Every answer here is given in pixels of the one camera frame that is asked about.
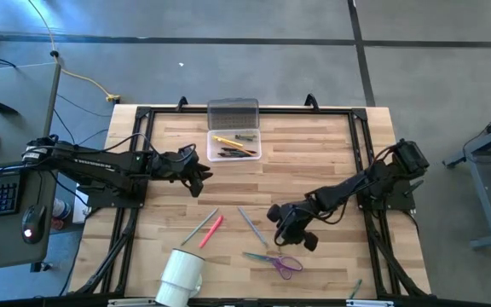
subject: wooden table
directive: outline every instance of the wooden table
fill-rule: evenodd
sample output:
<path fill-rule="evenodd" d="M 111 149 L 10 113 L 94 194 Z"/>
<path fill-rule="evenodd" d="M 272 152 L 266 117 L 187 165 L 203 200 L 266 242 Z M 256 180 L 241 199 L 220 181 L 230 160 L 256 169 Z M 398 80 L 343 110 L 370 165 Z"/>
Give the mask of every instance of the wooden table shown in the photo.
<path fill-rule="evenodd" d="M 117 105 L 109 127 L 106 147 L 132 132 L 135 105 Z M 394 143 L 395 136 L 386 107 L 367 108 L 375 153 Z M 361 127 L 357 125 L 361 147 Z M 355 198 L 349 200 L 344 219 L 337 225 L 314 221 L 308 230 L 319 236 L 314 252 L 302 245 L 283 246 L 304 270 L 289 281 L 281 279 L 270 264 L 244 258 L 242 252 L 277 254 L 275 224 L 266 218 L 274 204 L 301 200 L 303 194 L 334 185 L 355 174 L 349 124 L 342 115 L 261 114 L 263 156 L 259 161 L 210 163 L 206 158 L 205 114 L 157 114 L 152 142 L 158 151 L 176 151 L 195 142 L 201 163 L 214 176 L 205 181 L 199 198 L 190 196 L 179 182 L 151 182 L 145 207 L 140 212 L 130 264 L 127 297 L 154 297 L 172 248 L 214 208 L 224 222 L 206 246 L 198 248 L 212 218 L 181 249 L 205 258 L 201 298 L 347 298 L 362 279 L 357 298 L 375 298 L 373 272 L 362 213 Z M 128 150 L 125 143 L 115 151 Z M 269 241 L 268 251 L 240 215 L 242 206 Z M 88 220 L 75 262 L 70 290 L 81 287 L 106 256 L 115 210 L 103 209 Z M 418 286 L 429 292 L 424 260 L 416 229 L 409 217 L 388 212 L 391 239 L 397 259 Z M 120 259 L 113 271 L 118 279 Z M 387 278 L 387 267 L 382 264 Z"/>

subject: white cup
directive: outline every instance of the white cup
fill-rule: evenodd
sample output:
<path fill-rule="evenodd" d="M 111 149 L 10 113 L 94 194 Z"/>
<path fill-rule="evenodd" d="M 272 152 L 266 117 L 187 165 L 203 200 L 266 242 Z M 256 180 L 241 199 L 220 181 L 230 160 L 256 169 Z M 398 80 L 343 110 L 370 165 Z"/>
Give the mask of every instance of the white cup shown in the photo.
<path fill-rule="evenodd" d="M 174 248 L 160 278 L 162 282 L 154 300 L 169 307 L 187 306 L 188 299 L 199 292 L 203 265 L 203 258 Z"/>

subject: purple scissors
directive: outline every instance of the purple scissors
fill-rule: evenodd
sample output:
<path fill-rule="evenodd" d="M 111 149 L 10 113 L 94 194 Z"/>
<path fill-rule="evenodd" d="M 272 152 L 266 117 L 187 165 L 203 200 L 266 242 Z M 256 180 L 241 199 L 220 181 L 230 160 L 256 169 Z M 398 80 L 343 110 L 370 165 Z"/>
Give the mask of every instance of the purple scissors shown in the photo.
<path fill-rule="evenodd" d="M 279 257 L 269 257 L 263 255 L 257 255 L 250 252 L 243 252 L 247 257 L 251 257 L 256 260 L 263 260 L 270 262 L 277 270 L 280 272 L 281 278 L 288 280 L 291 278 L 292 271 L 302 271 L 303 265 L 298 262 L 293 257 L 279 256 Z"/>

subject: concrete floor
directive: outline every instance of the concrete floor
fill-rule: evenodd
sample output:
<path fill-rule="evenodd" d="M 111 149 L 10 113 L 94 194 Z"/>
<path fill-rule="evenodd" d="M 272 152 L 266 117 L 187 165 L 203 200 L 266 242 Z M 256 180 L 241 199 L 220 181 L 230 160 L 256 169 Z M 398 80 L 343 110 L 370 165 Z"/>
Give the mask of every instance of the concrete floor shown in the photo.
<path fill-rule="evenodd" d="M 364 39 L 491 41 L 491 0 L 356 0 Z M 156 38 L 354 37 L 345 0 L 35 0 L 59 34 Z M 26 0 L 0 0 L 0 34 L 45 34 Z M 191 103 L 253 96 L 263 104 L 365 106 L 354 46 L 244 44 L 58 43 L 66 67 L 119 93 L 124 103 Z M 0 42 L 0 57 L 17 65 L 51 61 L 48 43 Z M 491 49 L 366 48 L 374 100 L 389 107 L 397 137 L 416 141 L 431 162 L 415 192 L 420 240 L 432 292 L 441 298 L 491 303 L 491 248 L 469 240 L 488 234 L 469 171 L 440 161 L 491 120 Z M 103 94 L 63 76 L 59 89 L 89 110 L 109 114 Z M 107 128 L 109 119 L 59 99 L 56 108 L 76 140 Z M 78 119 L 87 119 L 82 123 Z M 53 132 L 65 136 L 58 122 Z M 88 146 L 101 147 L 105 135 Z M 56 295 L 65 283 L 78 233 L 53 235 L 47 260 L 59 270 L 30 274 L 0 269 L 0 299 Z M 40 284 L 32 289 L 28 285 Z"/>

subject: desk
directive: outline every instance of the desk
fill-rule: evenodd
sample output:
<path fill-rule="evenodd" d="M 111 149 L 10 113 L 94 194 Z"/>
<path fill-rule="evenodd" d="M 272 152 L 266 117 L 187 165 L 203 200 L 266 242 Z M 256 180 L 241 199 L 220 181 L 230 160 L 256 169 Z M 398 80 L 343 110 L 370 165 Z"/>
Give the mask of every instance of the desk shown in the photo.
<path fill-rule="evenodd" d="M 136 107 L 115 107 L 107 147 L 131 134 Z M 367 108 L 367 115 L 375 152 L 396 141 L 388 108 Z M 195 142 L 201 163 L 210 166 L 214 176 L 205 181 L 197 199 L 180 183 L 149 183 L 136 228 L 125 296 L 154 297 L 171 249 L 179 247 L 183 238 L 218 207 L 217 215 L 223 214 L 225 220 L 205 247 L 199 249 L 198 244 L 215 218 L 182 247 L 205 258 L 199 297 L 347 298 L 360 278 L 363 284 L 356 297 L 376 297 L 365 224 L 355 198 L 349 201 L 344 219 L 338 225 L 310 223 L 308 230 L 320 238 L 315 252 L 307 251 L 302 245 L 281 248 L 304 266 L 304 271 L 289 281 L 283 281 L 269 264 L 241 255 L 242 252 L 265 253 L 266 249 L 236 206 L 244 208 L 267 238 L 268 253 L 276 254 L 272 241 L 275 224 L 266 218 L 268 208 L 274 203 L 303 199 L 305 192 L 334 185 L 355 174 L 349 124 L 343 116 L 261 114 L 260 130 L 263 156 L 259 161 L 210 163 L 205 154 L 208 131 L 205 114 L 156 115 L 152 142 L 157 150 L 175 151 Z M 125 151 L 128 147 L 125 143 L 115 150 Z M 103 209 L 85 224 L 71 291 L 81 287 L 106 256 L 114 215 L 115 210 Z M 392 211 L 388 212 L 388 222 L 397 259 L 418 286 L 429 292 L 413 223 L 404 214 Z M 113 284 L 119 271 L 120 259 L 117 259 Z"/>
<path fill-rule="evenodd" d="M 20 113 L 0 114 L 0 166 L 20 163 L 26 144 L 49 134 L 59 77 L 60 66 L 54 63 L 0 68 L 0 102 Z M 45 235 L 37 244 L 26 244 L 20 230 L 24 212 L 37 203 L 38 174 L 26 174 L 24 183 L 20 211 L 0 217 L 0 268 L 40 261 L 47 253 L 56 183 L 43 172 L 40 202 L 47 206 L 47 214 Z"/>

